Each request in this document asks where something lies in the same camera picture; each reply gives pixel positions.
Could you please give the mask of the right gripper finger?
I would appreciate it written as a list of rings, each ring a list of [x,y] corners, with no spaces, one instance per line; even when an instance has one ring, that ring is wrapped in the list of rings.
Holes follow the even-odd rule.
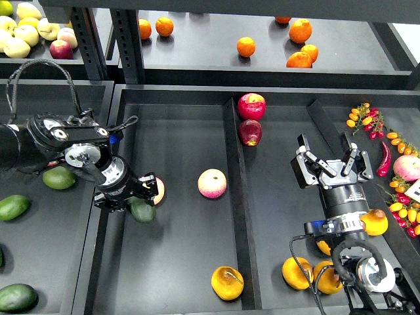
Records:
[[[373,171],[368,152],[360,150],[347,132],[341,135],[341,146],[344,150],[344,163],[341,175],[353,177],[353,182],[367,182],[373,179]]]
[[[291,167],[301,189],[310,186],[323,185],[321,177],[329,178],[337,176],[337,172],[326,161],[316,157],[311,151],[305,134],[297,137],[298,149],[296,156],[291,160]]]

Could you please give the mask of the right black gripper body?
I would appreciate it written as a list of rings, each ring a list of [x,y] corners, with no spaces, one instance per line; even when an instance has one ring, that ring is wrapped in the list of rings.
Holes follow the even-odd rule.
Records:
[[[320,175],[320,186],[325,189],[332,189],[336,186],[345,186],[358,182],[358,174],[354,171],[353,165],[348,168],[348,174],[344,174],[346,163],[339,159],[331,159],[326,161],[327,165],[332,168],[336,175],[334,177],[328,175],[325,171]]]

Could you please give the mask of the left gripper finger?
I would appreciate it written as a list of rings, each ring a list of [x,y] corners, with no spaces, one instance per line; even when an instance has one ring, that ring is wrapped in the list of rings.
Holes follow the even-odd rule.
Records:
[[[94,195],[93,204],[95,207],[101,210],[105,210],[109,213],[125,210],[125,204],[123,200],[110,199],[108,196],[104,195],[103,193],[97,193]]]
[[[147,204],[155,206],[155,197],[158,196],[158,182],[154,172],[145,174],[138,178],[140,188],[139,197],[146,201]]]

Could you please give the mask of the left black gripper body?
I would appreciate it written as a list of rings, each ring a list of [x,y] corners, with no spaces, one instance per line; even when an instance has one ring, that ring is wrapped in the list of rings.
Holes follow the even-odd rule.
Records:
[[[102,184],[101,192],[110,203],[124,203],[130,197],[144,199],[141,181],[132,176],[123,177],[111,184]]]

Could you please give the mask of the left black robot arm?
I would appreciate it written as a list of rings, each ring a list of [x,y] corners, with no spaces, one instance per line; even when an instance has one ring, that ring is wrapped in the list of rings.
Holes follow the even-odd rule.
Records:
[[[20,76],[35,64],[58,69],[66,78],[72,97],[74,115],[36,114],[23,124],[15,124],[17,89]],[[1,172],[20,171],[32,174],[63,159],[69,171],[91,181],[98,193],[94,205],[109,212],[130,209],[133,198],[153,206],[159,194],[156,176],[150,172],[142,177],[134,174],[129,164],[112,153],[114,137],[134,125],[132,115],[115,127],[103,127],[93,117],[92,109],[82,110],[75,85],[67,70],[47,59],[23,63],[8,78],[5,86],[10,119],[1,125]]]

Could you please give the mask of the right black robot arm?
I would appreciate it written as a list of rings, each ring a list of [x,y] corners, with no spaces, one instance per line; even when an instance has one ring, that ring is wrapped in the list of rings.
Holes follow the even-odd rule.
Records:
[[[305,135],[291,166],[301,188],[319,190],[325,218],[304,224],[299,239],[325,241],[332,268],[348,301],[350,314],[418,314],[419,294],[401,268],[392,267],[368,241],[361,217],[369,210],[362,183],[373,178],[368,153],[347,134],[341,159],[322,160],[310,150]]]

